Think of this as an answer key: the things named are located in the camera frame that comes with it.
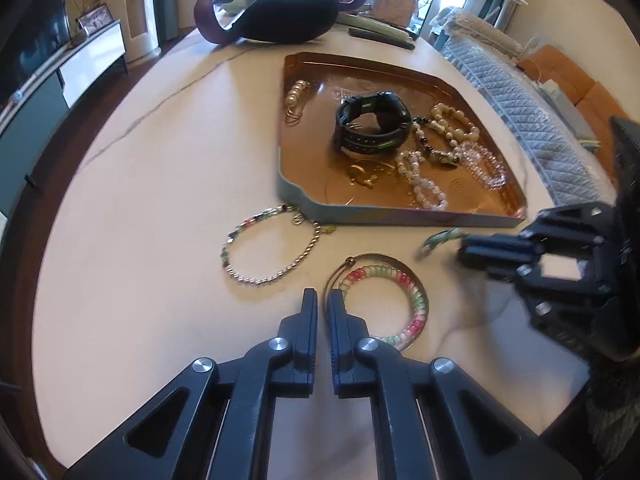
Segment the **gray quilted cushion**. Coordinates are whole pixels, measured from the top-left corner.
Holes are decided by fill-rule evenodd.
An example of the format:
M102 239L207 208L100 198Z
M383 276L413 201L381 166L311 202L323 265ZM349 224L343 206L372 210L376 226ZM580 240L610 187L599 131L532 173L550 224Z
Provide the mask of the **gray quilted cushion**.
M574 147L536 101L528 83L471 38L450 38L441 53L500 115L529 156L555 205L600 199Z

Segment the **copper tray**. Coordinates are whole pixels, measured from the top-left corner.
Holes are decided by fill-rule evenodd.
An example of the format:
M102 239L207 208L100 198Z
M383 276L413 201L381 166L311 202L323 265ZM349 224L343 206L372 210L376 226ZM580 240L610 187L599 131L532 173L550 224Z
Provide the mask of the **copper tray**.
M278 194L319 222L512 227L526 217L526 199L489 132L471 107L441 79L406 68L354 57L300 52L284 64L282 101L302 79L312 87L296 111L300 122L285 123L284 110L278 136ZM484 144L505 168L508 183L489 190L463 167L446 169L436 162L421 165L422 176L447 194L446 211L418 208L412 187L398 175L392 155L375 160L354 160L332 149L335 111L345 96L379 91L397 93L412 116L428 115L443 102L464 111L481 132ZM452 126L460 127L456 121ZM430 143L445 149L444 139L428 132ZM407 146L413 146L409 138Z

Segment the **marble vein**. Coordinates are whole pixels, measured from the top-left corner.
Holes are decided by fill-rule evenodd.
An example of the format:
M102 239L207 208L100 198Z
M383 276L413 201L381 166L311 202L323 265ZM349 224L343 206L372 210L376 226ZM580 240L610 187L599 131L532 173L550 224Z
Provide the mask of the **marble vein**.
M165 97L164 99L162 99L156 106L154 106L153 108L151 108L151 110L149 110L148 112L146 112L145 114L143 114L142 116L140 116L139 118L135 119L125 130L124 132L117 136L115 139L113 139L111 142L109 142L106 146L104 146L103 148L101 148L100 150L98 150L96 153L94 153L91 157L89 157L81 166L80 168L78 168L78 171L76 172L76 174L80 173L82 170L84 170L84 168L86 168L89 164L91 164L96 158L98 158L99 156L101 156L103 153L105 153L107 150L109 150L111 147L113 147L114 144L117 144L118 142L120 142L123 139L126 139L127 136L133 132L139 125L140 123L142 123L142 121L144 121L146 118L148 118L149 116L151 116L153 113L155 113L156 111L158 111L167 101L169 101L170 99L176 97L178 94L180 94L181 92L185 91L187 88L190 88L191 86L195 85L198 81L203 80L204 78L206 78L207 76L209 76L210 74L212 74L213 72L215 72L219 67L223 66L225 63L228 63L229 61L233 61L241 56L244 56L244 54L248 54L249 52L252 52L254 50L257 50L258 48L260 48L259 46L254 46L251 48L248 48L246 50L243 50L242 52L238 52L237 54L234 54L233 56L222 60L218 63L216 63L209 71L205 72L204 74L202 74L201 76L197 77L196 79L194 79L193 81L188 82L186 85L181 86L180 88L178 88L175 92L172 92L171 94L169 94L167 97Z

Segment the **bracelet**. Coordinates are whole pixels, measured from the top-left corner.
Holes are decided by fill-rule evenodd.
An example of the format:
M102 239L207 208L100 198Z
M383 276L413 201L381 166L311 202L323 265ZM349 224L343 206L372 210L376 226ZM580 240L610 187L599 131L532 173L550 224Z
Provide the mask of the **bracelet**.
M415 140L418 143L420 150L425 155L430 156L431 158L436 160L436 162L444 164L445 166L456 167L460 163L460 155L455 151L443 152L442 150L434 149L434 147L429 144L424 130L420 127L419 118L416 118L414 120L414 123L411 125L411 131L415 135Z
M322 227L318 222L311 222L314 227L314 235L311 238L311 241L306 246L305 250L302 251L300 256L298 256L295 260L293 260L287 267L285 267L282 270L279 270L278 272L276 272L275 274L272 274L271 276L262 278L260 280L256 280L254 278L245 278L243 276L240 276L240 274L238 274L234 270L234 268L231 266L231 263L229 262L229 248L231 247L231 244L234 242L236 238L238 238L238 235L242 231L245 231L252 225L262 220L271 218L273 216L277 216L281 213L296 213L295 216L293 217L293 223L295 225L300 225L302 224L303 221L305 221L304 216L302 215L301 212L298 211L298 209L295 206L283 204L277 207L265 209L261 213L258 213L257 215L249 217L247 220L242 222L238 227L236 227L233 232L228 234L226 244L222 246L222 252L220 253L220 258L222 258L223 268L226 270L226 272L228 272L229 276L231 276L234 280L240 283L247 283L248 285L267 285L269 283L276 282L280 278L289 274L300 263L302 263L302 261L307 256L309 256L311 249L313 249L314 246L318 243L318 240L320 239L321 234L330 234L335 231L335 226Z
M366 113L376 115L379 133L365 134L350 125ZM347 97L335 115L334 147L338 152L344 149L360 155L390 153L405 142L410 125L408 108L393 92Z
M457 240L463 236L465 236L465 233L463 233L459 227L454 227L453 229L447 229L446 231L441 231L431 235L423 242L420 250L418 250L417 259L420 260L425 256L428 256L428 254L431 254L431 252L440 244L450 240Z
M300 97L303 93L306 92L307 89L311 88L311 83L304 81L302 79L298 79L291 90L287 92L286 97L284 98L285 104L285 119L284 122L287 126L295 126L300 122L302 118L302 111L296 111L296 107L300 102Z
M404 165L405 159L407 159L411 164L411 169ZM443 211L449 205L449 202L447 202L447 195L438 186L436 186L433 180L423 178L420 175L421 162L424 162L424 157L420 152L401 152L396 156L398 173L404 176L409 184L414 186L415 199L420 203L420 207L423 209ZM429 202L422 193L423 191L432 193L438 203L433 204Z
M402 287L409 297L414 316L407 328L391 336L371 335L371 337L394 346L399 351L406 350L418 338L424 329L429 313L429 300L420 279L404 263L386 254L365 253L358 256L349 256L344 263L338 267L329 277L323 293L322 303L326 306L326 295L331 288L335 288L340 275L347 269L351 269L358 260L373 260L382 262L385 265L368 265L359 267L344 276L338 284L338 289L342 291L342 297L346 298L351 286L371 276L379 276L396 282Z
M417 123L418 126L425 125L443 136L450 147L452 147L452 153L458 158L457 162L461 162L476 179L480 180L489 189L500 189L507 183L507 177L502 164L493 153L478 144L480 128L475 126L462 110L456 110L446 104L439 103L431 109L431 115L433 120L429 120L426 117L416 117L415 123ZM461 128L453 129L444 117L450 117L461 122L469 128L469 132L465 133ZM420 134L424 136L424 132L417 130L416 134L418 136L418 142L425 147L426 138L424 140L420 138ZM480 169L478 161L482 159L484 159L488 171Z

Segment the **picture frame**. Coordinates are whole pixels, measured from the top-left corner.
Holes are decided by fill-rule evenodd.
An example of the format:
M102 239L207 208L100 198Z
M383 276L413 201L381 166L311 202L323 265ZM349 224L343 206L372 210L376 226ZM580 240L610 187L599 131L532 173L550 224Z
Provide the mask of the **picture frame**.
M80 16L78 18L78 27L84 28L90 36L113 22L114 19L109 11L109 7L107 7L106 4L102 4Z

